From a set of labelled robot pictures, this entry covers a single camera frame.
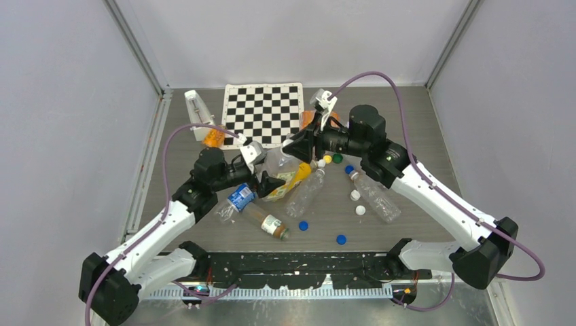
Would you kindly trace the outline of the tall clear juice bottle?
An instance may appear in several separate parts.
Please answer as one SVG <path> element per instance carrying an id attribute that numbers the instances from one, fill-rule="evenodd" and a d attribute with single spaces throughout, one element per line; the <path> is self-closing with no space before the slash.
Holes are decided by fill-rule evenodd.
<path id="1" fill-rule="evenodd" d="M 283 153 L 282 145 L 269 149 L 264 162 L 264 170 L 271 177 L 279 173 L 296 171 L 299 168 L 300 161 L 290 155 Z"/>

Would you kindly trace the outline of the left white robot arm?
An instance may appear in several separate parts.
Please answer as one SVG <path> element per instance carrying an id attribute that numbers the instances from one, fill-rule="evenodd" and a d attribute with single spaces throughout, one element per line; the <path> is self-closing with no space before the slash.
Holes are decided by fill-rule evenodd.
<path id="1" fill-rule="evenodd" d="M 219 191 L 247 185 L 257 195 L 267 196 L 283 185 L 264 166 L 270 154 L 251 143 L 241 147 L 238 160 L 227 162 L 221 149 L 203 149 L 189 179 L 168 196 L 154 219 L 107 254 L 91 253 L 84 259 L 79 298 L 86 305 L 85 324 L 95 313 L 108 325 L 121 325 L 146 295 L 166 283 L 184 276 L 202 280 L 209 267 L 201 249 L 183 247 L 164 259 L 153 259 L 212 210 Z"/>

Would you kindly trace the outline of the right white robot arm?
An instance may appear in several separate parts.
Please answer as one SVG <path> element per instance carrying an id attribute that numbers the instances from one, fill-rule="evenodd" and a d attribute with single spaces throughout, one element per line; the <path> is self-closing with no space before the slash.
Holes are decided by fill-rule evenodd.
<path id="1" fill-rule="evenodd" d="M 453 237 L 453 242 L 401 239 L 388 253 L 388 270 L 406 278 L 414 270 L 452 272 L 476 289 L 485 289 L 511 257 L 518 225 L 496 220 L 472 207 L 428 172 L 411 162 L 405 147 L 386 137 L 386 121 L 371 105 L 350 111 L 348 126 L 320 127 L 321 114 L 290 138 L 284 152 L 309 163 L 325 151 L 361 159 L 364 173 L 419 206 Z"/>

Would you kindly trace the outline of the clear bottle near right arm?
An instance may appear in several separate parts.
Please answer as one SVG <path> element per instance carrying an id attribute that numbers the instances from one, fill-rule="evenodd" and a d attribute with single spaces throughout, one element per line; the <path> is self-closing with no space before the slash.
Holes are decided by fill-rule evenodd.
<path id="1" fill-rule="evenodd" d="M 382 222 L 391 223 L 400 216 L 400 209 L 375 181 L 355 169 L 348 173 L 348 177 Z"/>

